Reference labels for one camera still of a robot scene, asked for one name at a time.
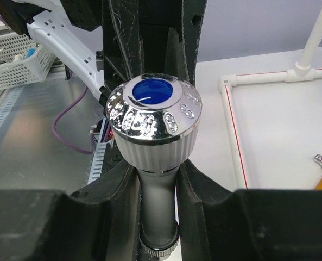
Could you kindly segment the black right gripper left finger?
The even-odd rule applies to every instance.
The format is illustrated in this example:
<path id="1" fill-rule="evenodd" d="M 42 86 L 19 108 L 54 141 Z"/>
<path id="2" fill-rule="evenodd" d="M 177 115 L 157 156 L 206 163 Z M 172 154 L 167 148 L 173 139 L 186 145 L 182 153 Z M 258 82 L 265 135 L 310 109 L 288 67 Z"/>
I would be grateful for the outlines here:
<path id="1" fill-rule="evenodd" d="M 138 200 L 125 161 L 70 195 L 0 190 L 0 260 L 134 260 Z"/>

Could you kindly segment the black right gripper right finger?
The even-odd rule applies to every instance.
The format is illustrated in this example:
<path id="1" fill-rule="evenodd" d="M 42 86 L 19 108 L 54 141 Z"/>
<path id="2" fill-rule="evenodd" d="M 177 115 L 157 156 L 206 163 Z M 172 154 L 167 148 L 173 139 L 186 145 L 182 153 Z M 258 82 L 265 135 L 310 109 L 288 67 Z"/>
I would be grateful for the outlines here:
<path id="1" fill-rule="evenodd" d="M 322 260 L 322 191 L 231 192 L 189 160 L 176 191 L 183 260 Z"/>

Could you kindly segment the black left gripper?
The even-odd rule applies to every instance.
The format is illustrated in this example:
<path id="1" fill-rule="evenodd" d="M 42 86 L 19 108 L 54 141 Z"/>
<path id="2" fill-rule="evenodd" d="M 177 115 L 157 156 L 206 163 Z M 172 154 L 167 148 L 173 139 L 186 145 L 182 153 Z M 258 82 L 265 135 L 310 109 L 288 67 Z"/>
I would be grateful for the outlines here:
<path id="1" fill-rule="evenodd" d="M 144 73 L 195 83 L 206 1 L 103 1 L 104 86 Z"/>

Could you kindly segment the white chrome knob faucet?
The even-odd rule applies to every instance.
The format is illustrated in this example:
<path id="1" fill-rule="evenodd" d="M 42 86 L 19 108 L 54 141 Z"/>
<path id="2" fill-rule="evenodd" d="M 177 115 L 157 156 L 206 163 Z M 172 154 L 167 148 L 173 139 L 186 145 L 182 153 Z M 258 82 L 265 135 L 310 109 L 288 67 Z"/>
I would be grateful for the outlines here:
<path id="1" fill-rule="evenodd" d="M 105 105 L 117 147 L 137 170 L 141 246 L 158 260 L 167 259 L 179 242 L 176 178 L 194 149 L 202 108 L 191 83 L 162 73 L 145 73 L 119 85 Z"/>

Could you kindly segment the white pipe frame rack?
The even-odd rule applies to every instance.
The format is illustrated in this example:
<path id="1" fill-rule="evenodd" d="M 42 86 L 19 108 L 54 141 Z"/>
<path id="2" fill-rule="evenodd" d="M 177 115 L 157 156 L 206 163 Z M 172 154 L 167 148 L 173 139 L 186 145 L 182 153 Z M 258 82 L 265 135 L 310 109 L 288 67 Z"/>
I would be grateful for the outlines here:
<path id="1" fill-rule="evenodd" d="M 322 168 L 322 9 L 294 67 L 218 80 L 236 184 L 242 189 L 314 189 Z"/>

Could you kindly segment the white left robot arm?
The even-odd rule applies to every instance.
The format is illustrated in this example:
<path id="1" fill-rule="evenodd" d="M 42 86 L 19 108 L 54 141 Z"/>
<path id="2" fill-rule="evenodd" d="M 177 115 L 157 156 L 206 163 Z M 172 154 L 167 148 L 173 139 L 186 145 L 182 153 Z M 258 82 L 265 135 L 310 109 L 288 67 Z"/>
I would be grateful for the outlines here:
<path id="1" fill-rule="evenodd" d="M 50 50 L 103 100 L 144 73 L 195 82 L 206 1 L 0 1 L 17 34 Z"/>

